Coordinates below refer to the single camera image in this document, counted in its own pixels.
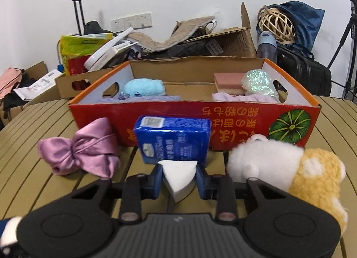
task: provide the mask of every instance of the black bag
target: black bag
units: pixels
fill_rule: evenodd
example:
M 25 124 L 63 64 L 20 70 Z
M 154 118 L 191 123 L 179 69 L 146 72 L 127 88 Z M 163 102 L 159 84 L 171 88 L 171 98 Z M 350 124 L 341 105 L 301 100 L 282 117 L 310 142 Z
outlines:
M 277 65 L 311 94 L 330 96 L 331 71 L 313 58 L 305 58 L 278 45 Z
M 29 74 L 25 72 L 25 70 L 22 71 L 22 79 L 21 82 L 16 82 L 14 86 L 11 89 L 11 92 L 6 94 L 5 97 L 3 98 L 3 111 L 4 111 L 4 119 L 9 119 L 9 112 L 11 108 L 17 107 L 17 106 L 23 106 L 28 101 L 22 100 L 14 91 L 15 88 L 23 88 L 23 87 L 28 87 L 31 86 L 33 83 L 36 82 L 35 79 L 30 78 Z
M 206 41 L 196 41 L 191 43 L 181 43 L 174 45 L 173 47 L 160 51 L 152 52 L 146 56 L 142 56 L 142 59 L 158 59 L 158 58 L 177 58 L 177 57 L 189 57 L 189 56 L 211 56 L 210 51 L 206 47 Z

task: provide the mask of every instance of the yellow plush toy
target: yellow plush toy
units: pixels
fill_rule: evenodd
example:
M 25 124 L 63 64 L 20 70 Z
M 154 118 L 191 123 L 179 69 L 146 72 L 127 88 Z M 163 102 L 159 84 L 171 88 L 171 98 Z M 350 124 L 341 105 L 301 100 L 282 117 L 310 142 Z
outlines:
M 227 172 L 236 182 L 256 177 L 284 190 L 332 215 L 341 234 L 346 230 L 348 215 L 340 202 L 346 169 L 332 152 L 304 150 L 256 134 L 233 149 Z

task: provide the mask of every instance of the pink backpack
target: pink backpack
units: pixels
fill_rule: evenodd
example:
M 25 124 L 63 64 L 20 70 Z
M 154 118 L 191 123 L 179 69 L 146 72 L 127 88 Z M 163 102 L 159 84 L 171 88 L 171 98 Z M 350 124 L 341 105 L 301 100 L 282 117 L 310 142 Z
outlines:
M 11 92 L 16 82 L 21 82 L 22 72 L 20 69 L 9 68 L 0 77 L 0 99 Z

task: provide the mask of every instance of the stuffed animal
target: stuffed animal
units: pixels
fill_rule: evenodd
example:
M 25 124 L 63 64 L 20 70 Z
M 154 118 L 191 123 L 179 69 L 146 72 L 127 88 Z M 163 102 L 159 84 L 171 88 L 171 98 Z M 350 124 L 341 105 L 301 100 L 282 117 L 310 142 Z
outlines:
M 161 80 L 145 78 L 134 79 L 127 82 L 123 88 L 123 92 L 130 95 L 130 97 L 166 95 L 165 86 Z
M 332 152 L 306 149 L 253 135 L 230 154 L 227 173 L 235 182 L 256 177 L 331 214 L 346 230 L 348 215 L 340 202 L 344 164 Z

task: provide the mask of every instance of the barcode label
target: barcode label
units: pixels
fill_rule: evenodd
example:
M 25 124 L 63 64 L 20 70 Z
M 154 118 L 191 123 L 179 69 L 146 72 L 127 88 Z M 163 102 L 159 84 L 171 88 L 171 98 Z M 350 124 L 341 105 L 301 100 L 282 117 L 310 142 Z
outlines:
M 148 117 L 145 116 L 140 123 L 140 126 L 161 128 L 164 125 L 165 118 L 162 117 Z
M 223 53 L 221 46 L 215 39 L 206 43 L 206 47 L 210 51 L 212 56 L 219 56 L 221 53 Z
M 144 143 L 142 145 L 142 152 L 148 157 L 154 157 L 154 147 L 150 143 Z
M 49 84 L 51 81 L 48 79 L 42 79 L 41 82 L 45 85 Z

